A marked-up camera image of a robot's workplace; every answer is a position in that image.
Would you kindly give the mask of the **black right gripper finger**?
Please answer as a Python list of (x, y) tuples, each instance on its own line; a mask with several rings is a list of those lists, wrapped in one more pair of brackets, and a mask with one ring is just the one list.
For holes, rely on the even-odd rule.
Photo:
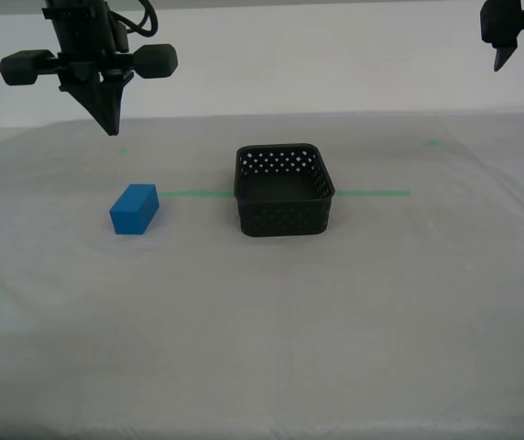
[(499, 72), (504, 67), (504, 65), (507, 63), (510, 57), (514, 54), (517, 48), (518, 48), (517, 43), (494, 47), (494, 49), (496, 50), (496, 57), (495, 57), (494, 67), (493, 67), (494, 72)]

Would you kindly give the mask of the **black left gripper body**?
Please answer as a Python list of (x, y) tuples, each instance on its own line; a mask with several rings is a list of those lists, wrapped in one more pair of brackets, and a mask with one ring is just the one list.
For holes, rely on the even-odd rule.
[(127, 36), (152, 36), (143, 21), (133, 23), (109, 20), (65, 20), (52, 23), (60, 52), (47, 49), (21, 50), (0, 61), (0, 73), (12, 86), (30, 85), (40, 75), (65, 74), (85, 82), (99, 72), (113, 75), (136, 72), (144, 79), (167, 78), (179, 66), (178, 55), (170, 44), (144, 45), (131, 53)]

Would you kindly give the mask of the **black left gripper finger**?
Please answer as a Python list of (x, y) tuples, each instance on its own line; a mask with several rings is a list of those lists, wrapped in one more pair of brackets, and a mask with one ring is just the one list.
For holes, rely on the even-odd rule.
[(109, 136), (119, 134), (122, 97), (133, 78), (133, 74), (116, 75), (104, 77), (101, 82), (102, 127)]
[(113, 135), (113, 94), (109, 86), (90, 81), (62, 84), (60, 90), (72, 96), (108, 136)]

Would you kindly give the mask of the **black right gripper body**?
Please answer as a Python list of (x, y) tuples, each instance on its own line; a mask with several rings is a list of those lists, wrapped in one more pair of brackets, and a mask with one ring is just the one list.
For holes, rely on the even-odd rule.
[(524, 31), (520, 0), (487, 0), (480, 11), (481, 38), (493, 47), (514, 45)]

